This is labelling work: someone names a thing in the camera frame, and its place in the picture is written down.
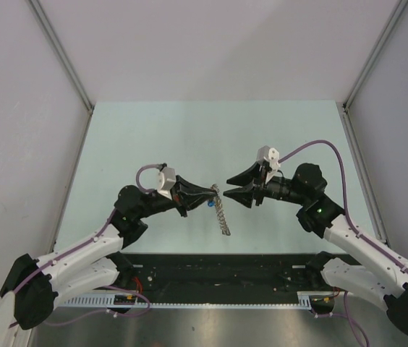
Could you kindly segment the large metal keyring disc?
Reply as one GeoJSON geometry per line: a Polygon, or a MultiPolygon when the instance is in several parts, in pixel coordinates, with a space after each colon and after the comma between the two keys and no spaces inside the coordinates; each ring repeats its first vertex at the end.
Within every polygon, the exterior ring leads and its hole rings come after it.
{"type": "Polygon", "coordinates": [[[224,213],[224,207],[223,207],[223,202],[220,196],[220,190],[218,188],[217,184],[213,184],[211,186],[211,189],[216,193],[215,196],[213,196],[211,199],[216,202],[215,204],[215,211],[216,211],[216,217],[218,220],[219,228],[221,229],[221,233],[225,236],[231,236],[231,231],[229,229],[228,223],[226,221],[226,216],[224,213]]]}

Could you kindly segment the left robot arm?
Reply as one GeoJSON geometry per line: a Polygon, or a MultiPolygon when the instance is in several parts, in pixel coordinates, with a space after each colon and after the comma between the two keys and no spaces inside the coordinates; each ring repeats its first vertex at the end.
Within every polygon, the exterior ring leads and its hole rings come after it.
{"type": "Polygon", "coordinates": [[[122,187],[114,209],[97,231],[60,251],[37,258],[24,254],[14,261],[0,290],[1,297],[14,294],[10,325],[29,330],[73,296],[111,284],[128,287],[132,271],[120,252],[147,230],[144,219],[168,210],[187,217],[217,194],[181,176],[166,179],[160,189],[122,187]]]}

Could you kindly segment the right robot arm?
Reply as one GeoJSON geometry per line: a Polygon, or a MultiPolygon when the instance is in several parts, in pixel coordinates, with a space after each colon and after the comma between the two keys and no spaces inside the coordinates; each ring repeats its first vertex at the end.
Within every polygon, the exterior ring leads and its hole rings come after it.
{"type": "Polygon", "coordinates": [[[345,209],[326,195],[327,181],[319,166],[303,163],[286,179],[262,160],[226,182],[233,187],[224,196],[245,207],[259,206],[265,198],[299,205],[297,220],[306,232],[336,245],[360,264],[354,268],[320,253],[318,265],[306,272],[307,284],[315,290],[329,285],[352,292],[382,309],[408,336],[408,259],[348,220],[345,209]]]}

